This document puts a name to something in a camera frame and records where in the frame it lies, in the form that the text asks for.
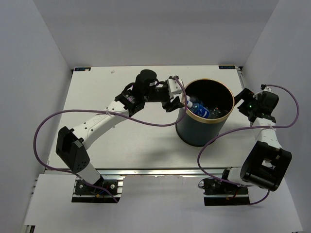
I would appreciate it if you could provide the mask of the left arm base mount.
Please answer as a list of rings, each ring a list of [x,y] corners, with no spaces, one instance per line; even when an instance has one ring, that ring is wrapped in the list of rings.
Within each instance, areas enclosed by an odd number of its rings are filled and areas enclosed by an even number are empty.
[[[98,189],[85,184],[77,178],[74,184],[71,202],[73,203],[117,203],[122,194],[124,176],[103,175],[102,188]]]

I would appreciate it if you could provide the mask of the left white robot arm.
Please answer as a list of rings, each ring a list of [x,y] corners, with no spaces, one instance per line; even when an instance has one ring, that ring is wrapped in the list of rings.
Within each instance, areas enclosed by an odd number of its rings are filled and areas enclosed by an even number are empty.
[[[166,112],[185,108],[185,101],[179,95],[185,94],[184,84],[178,76],[159,81],[157,74],[149,69],[142,70],[133,83],[122,92],[101,113],[71,129],[59,130],[56,154],[70,171],[86,182],[86,188],[97,194],[104,186],[104,180],[90,162],[87,150],[104,133],[141,111],[147,102],[160,102]]]

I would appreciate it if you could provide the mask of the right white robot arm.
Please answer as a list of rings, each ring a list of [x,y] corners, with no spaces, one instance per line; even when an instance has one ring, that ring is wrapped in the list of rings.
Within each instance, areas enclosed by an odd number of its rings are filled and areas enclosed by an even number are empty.
[[[242,167],[224,170],[219,187],[227,194],[238,185],[276,191],[292,159],[292,154],[278,142],[276,120],[271,115],[279,97],[266,87],[257,94],[245,88],[235,97],[226,91],[219,98],[221,107],[227,111],[232,110],[240,100],[243,103],[238,110],[251,122],[256,143]]]

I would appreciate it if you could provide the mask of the clear bottle white cap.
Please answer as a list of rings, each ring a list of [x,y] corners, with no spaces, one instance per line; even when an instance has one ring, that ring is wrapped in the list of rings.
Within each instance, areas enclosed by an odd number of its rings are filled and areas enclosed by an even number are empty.
[[[188,96],[188,95],[186,95],[185,103],[187,104],[188,102],[192,102],[193,104],[197,103],[197,104],[200,104],[200,105],[204,105],[203,102],[201,100],[199,100],[199,98],[196,97],[196,96]]]

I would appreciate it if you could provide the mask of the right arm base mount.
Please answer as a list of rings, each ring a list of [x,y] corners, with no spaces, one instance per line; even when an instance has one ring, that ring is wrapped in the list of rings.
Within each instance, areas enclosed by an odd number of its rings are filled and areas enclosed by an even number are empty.
[[[228,167],[220,171],[213,172],[208,169],[207,172],[217,177],[217,179],[207,176],[199,183],[198,188],[203,190],[205,206],[243,206],[249,205],[249,192],[246,185],[237,186],[226,183],[223,180],[232,180],[234,183],[240,183],[237,177],[240,170],[235,167]]]

